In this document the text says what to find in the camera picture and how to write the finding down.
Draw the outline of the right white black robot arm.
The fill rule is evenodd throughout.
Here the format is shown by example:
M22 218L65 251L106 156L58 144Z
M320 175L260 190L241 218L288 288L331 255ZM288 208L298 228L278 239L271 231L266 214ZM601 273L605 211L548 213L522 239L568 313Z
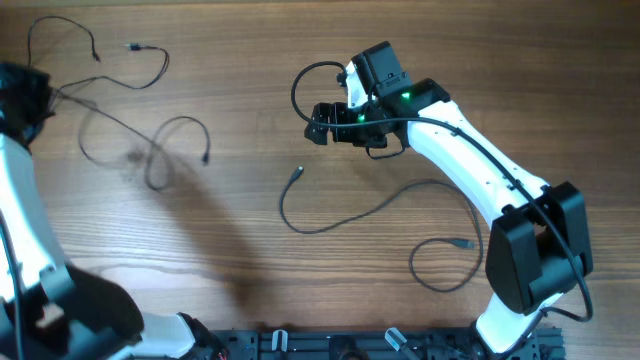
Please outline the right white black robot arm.
M542 355L535 328L562 295L587 291L594 267L582 194L568 182L550 185L509 159L439 84L413 81L388 42L340 65L336 79L346 100L317 104L304 118L306 138L349 143L383 159L394 135L403 149L432 161L490 229L481 259L493 295L473 325L473 355Z

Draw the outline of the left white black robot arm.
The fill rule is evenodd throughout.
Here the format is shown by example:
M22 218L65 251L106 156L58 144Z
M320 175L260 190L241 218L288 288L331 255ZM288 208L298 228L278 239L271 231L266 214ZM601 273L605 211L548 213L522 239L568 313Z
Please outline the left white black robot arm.
M64 254L30 144L51 116L46 73L1 65L1 353L8 359L222 359L198 320L144 314L119 285Z

